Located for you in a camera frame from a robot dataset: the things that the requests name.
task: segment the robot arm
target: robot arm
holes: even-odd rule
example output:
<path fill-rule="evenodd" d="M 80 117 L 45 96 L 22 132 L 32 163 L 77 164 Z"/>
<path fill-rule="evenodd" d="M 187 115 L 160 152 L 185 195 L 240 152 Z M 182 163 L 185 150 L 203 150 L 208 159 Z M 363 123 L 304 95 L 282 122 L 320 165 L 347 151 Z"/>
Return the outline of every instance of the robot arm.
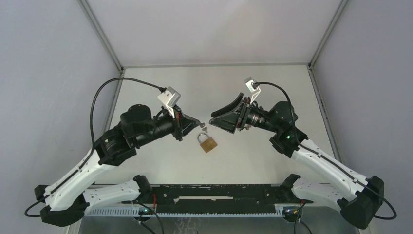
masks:
<path fill-rule="evenodd" d="M 152 117 L 148 106 L 137 104 L 120 116 L 120 122 L 106 131 L 88 154 L 64 177 L 49 186 L 35 188 L 36 199 L 46 207 L 40 211 L 42 221 L 67 226 L 92 209 L 109 204 L 149 198 L 151 187 L 143 175 L 122 184 L 100 189 L 88 189 L 103 173 L 118 167 L 136 155 L 136 149 L 172 134 L 182 141 L 199 120 L 186 116 L 176 105 L 180 94 L 168 87 L 158 98 L 162 110 Z"/>
<path fill-rule="evenodd" d="M 308 166 L 330 182 L 330 185 L 318 184 L 292 174 L 283 185 L 292 189 L 297 198 L 340 211 L 349 223 L 366 229 L 383 203 L 377 196 L 383 197 L 383 181 L 377 176 L 367 178 L 344 166 L 297 129 L 294 122 L 298 116 L 288 97 L 288 101 L 276 103 L 269 111 L 259 107 L 254 101 L 260 93 L 255 83 L 252 78 L 245 81 L 252 98 L 243 99 L 240 93 L 231 104 L 213 112 L 209 123 L 230 133 L 251 126 L 274 132 L 270 142 L 279 153 Z"/>

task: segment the brass padlock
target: brass padlock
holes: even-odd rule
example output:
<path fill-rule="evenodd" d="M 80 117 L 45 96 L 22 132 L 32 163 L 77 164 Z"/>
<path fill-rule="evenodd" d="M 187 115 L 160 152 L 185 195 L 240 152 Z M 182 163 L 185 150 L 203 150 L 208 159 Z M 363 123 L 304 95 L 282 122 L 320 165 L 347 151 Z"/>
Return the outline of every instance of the brass padlock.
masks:
<path fill-rule="evenodd" d="M 201 140 L 199 139 L 199 137 L 201 135 L 205 135 L 208 137 L 208 139 L 206 139 L 204 142 L 201 142 Z M 217 147 L 217 143 L 214 141 L 214 139 L 212 139 L 211 137 L 208 136 L 208 134 L 206 133 L 200 133 L 198 135 L 198 142 L 201 144 L 202 149 L 205 151 L 205 153 L 208 153 L 209 151 L 211 151 L 213 148 Z"/>

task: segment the white wall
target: white wall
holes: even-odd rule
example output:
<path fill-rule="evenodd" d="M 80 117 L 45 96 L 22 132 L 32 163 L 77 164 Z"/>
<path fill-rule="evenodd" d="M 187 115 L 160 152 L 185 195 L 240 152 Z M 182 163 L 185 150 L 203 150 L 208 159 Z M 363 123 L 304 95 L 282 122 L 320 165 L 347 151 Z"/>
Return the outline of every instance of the white wall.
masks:
<path fill-rule="evenodd" d="M 398 211 L 380 233 L 411 233 L 413 1 L 350 1 L 315 66 L 347 164 L 385 181 Z M 391 215 L 383 205 L 379 215 Z"/>
<path fill-rule="evenodd" d="M 0 233 L 61 233 L 23 212 L 86 154 L 93 95 L 118 71 L 75 0 L 2 0 L 0 43 Z M 112 95 L 98 100 L 97 135 Z"/>
<path fill-rule="evenodd" d="M 89 0 L 124 66 L 307 63 L 340 0 Z"/>

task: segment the gray backdrop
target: gray backdrop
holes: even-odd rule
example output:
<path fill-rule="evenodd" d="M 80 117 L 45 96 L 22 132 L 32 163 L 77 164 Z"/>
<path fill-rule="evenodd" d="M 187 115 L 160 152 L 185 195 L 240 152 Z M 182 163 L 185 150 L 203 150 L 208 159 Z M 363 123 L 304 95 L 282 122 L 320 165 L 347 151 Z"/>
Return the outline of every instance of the gray backdrop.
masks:
<path fill-rule="evenodd" d="M 0 1 L 0 233 L 62 233 L 23 212 L 37 185 L 61 178 L 90 149 L 94 93 L 117 75 L 77 1 Z M 96 104 L 97 136 L 113 88 Z"/>
<path fill-rule="evenodd" d="M 315 66 L 342 157 L 382 178 L 398 211 L 375 220 L 383 234 L 412 232 L 412 12 L 411 0 L 350 1 Z"/>

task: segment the black cable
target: black cable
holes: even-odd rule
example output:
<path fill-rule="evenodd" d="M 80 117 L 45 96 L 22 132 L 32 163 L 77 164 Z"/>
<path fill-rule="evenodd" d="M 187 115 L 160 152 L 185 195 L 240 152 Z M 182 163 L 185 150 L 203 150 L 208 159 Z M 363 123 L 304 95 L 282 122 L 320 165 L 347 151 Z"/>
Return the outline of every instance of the black cable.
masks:
<path fill-rule="evenodd" d="M 97 96 L 99 95 L 100 91 L 109 83 L 113 82 L 113 81 L 117 81 L 117 80 L 130 80 L 130 81 L 135 81 L 141 84 L 145 84 L 154 88 L 157 88 L 159 91 L 164 92 L 166 90 L 166 88 L 162 88 L 159 87 L 157 85 L 142 81 L 142 80 L 138 80 L 138 79 L 134 79 L 134 78 L 128 78 L 128 77 L 119 77 L 119 78 L 113 78 L 110 79 L 108 81 L 106 81 L 105 83 L 103 83 L 99 89 L 97 90 L 96 94 L 94 95 L 93 101 L 92 101 L 92 106 L 91 106 L 91 110 L 90 110 L 90 116 L 89 116 L 89 127 L 90 127 L 90 132 L 91 132 L 91 138 L 92 138 L 92 148 L 91 151 L 89 153 L 89 155 L 86 157 L 86 159 L 82 162 L 82 164 L 79 166 L 79 170 L 83 168 L 83 166 L 88 162 L 88 160 L 90 159 L 90 157 L 93 154 L 94 151 L 94 133 L 93 133 L 93 111 L 94 111 L 94 106 L 96 104 L 96 100 L 97 100 Z M 62 181 L 59 185 L 57 185 L 53 190 L 50 191 L 50 194 L 53 194 L 54 192 L 56 192 L 64 183 L 66 183 L 70 178 L 72 178 L 78 171 L 78 169 L 76 169 L 75 171 L 73 171 L 73 173 L 71 173 L 66 179 L 64 179 L 64 181 Z M 24 215 L 27 217 L 40 217 L 40 215 L 32 215 L 32 214 L 28 214 L 27 212 L 33 208 L 34 206 L 36 206 L 37 204 L 39 204 L 40 202 L 44 201 L 49 195 L 46 195 L 44 198 L 42 198 L 41 200 L 33 203 L 31 206 L 29 206 L 25 211 L 24 211 Z"/>
<path fill-rule="evenodd" d="M 296 218 L 296 221 L 294 222 L 294 234 L 297 234 L 298 218 L 300 217 L 300 213 L 301 213 L 302 209 L 304 208 L 304 205 L 305 205 L 305 203 L 303 203 L 297 210 L 297 218 Z"/>
<path fill-rule="evenodd" d="M 148 227 L 145 223 L 140 222 L 140 225 L 142 225 L 144 228 L 146 228 L 148 231 L 150 231 L 152 234 L 156 234 L 150 227 Z"/>
<path fill-rule="evenodd" d="M 300 220 L 300 223 L 302 223 L 305 228 L 309 231 L 310 234 L 313 234 L 313 232 L 311 231 L 311 229 L 307 226 L 307 224 L 305 224 L 303 221 Z"/>
<path fill-rule="evenodd" d="M 274 87 L 278 88 L 279 90 L 281 90 L 281 92 L 285 95 L 285 98 L 287 99 L 287 102 L 288 102 L 288 104 L 289 104 L 289 106 L 290 106 L 291 119 L 293 120 L 292 125 L 293 125 L 295 140 L 297 141 L 297 143 L 298 143 L 301 147 L 303 147 L 304 149 L 306 149 L 306 150 L 314 153 L 315 155 L 317 155 L 317 156 L 323 158 L 324 160 L 326 160 L 327 162 L 331 163 L 333 166 L 335 166 L 337 169 L 339 169 L 341 172 L 343 172 L 346 176 L 348 176 L 352 181 L 354 181 L 355 178 L 354 178 L 351 174 L 349 174 L 347 171 L 345 171 L 343 168 L 341 168 L 339 165 L 337 165 L 336 163 L 334 163 L 333 161 L 331 161 L 330 159 L 328 159 L 326 156 L 318 153 L 317 151 L 315 151 L 315 150 L 313 150 L 313 149 L 310 149 L 310 148 L 308 148 L 308 147 L 306 147 L 306 146 L 304 146 L 304 145 L 301 144 L 301 142 L 299 141 L 299 139 L 298 139 L 298 137 L 297 137 L 297 128 L 296 128 L 296 124 L 295 124 L 295 121 L 294 121 L 294 110 L 293 110 L 293 108 L 292 108 L 293 104 L 291 103 L 290 97 L 288 96 L 287 92 L 286 92 L 283 88 L 281 88 L 280 86 L 278 86 L 278 85 L 276 85 L 276 84 L 273 84 L 273 83 L 270 83 L 270 82 L 256 82 L 256 83 L 253 84 L 253 87 L 258 87 L 258 86 L 261 85 L 261 84 L 267 84 L 267 85 L 274 86 Z M 382 200 L 390 207 L 390 209 L 391 209 L 392 212 L 393 212 L 393 216 L 392 216 L 392 217 L 381 217 L 381 216 L 375 215 L 375 216 L 374 216 L 375 218 L 384 219 L 384 220 L 393 220 L 393 219 L 397 218 L 396 210 L 395 210 L 394 207 L 390 204 L 389 201 L 387 201 L 383 196 L 381 196 L 380 194 L 378 194 L 378 193 L 377 193 L 376 191 L 374 191 L 373 189 L 371 189 L 371 188 L 367 187 L 366 185 L 364 185 L 363 183 L 361 183 L 359 180 L 357 180 L 356 183 L 359 184 L 359 185 L 361 185 L 361 186 L 363 186 L 364 188 L 368 189 L 368 190 L 369 190 L 370 192 L 372 192 L 374 195 L 376 195 L 376 196 L 378 196 L 380 199 L 382 199 Z"/>
<path fill-rule="evenodd" d="M 49 195 L 46 195 L 45 197 L 43 197 L 43 198 L 40 199 L 39 201 L 37 201 L 37 202 L 33 203 L 31 206 L 27 207 L 27 209 L 24 211 L 24 215 L 25 215 L 26 217 L 29 217 L 29 218 L 38 218 L 38 217 L 40 217 L 39 214 L 28 214 L 28 212 L 29 212 L 29 210 L 31 210 L 33 207 L 37 206 L 37 204 L 39 204 L 39 203 L 43 202 L 44 200 L 46 200 L 46 198 L 48 198 L 48 197 L 49 197 Z"/>
<path fill-rule="evenodd" d="M 141 205 L 141 206 L 145 207 L 146 209 L 148 209 L 150 212 L 152 212 L 152 213 L 156 216 L 156 218 L 157 218 L 158 221 L 159 221 L 159 224 L 161 225 L 162 234 L 165 234 L 164 224 L 162 223 L 161 218 L 158 216 L 158 214 L 157 214 L 152 208 L 149 208 L 148 206 L 146 206 L 146 205 L 144 205 L 144 204 L 142 204 L 142 203 L 140 203 L 140 202 L 138 202 L 138 205 Z"/>

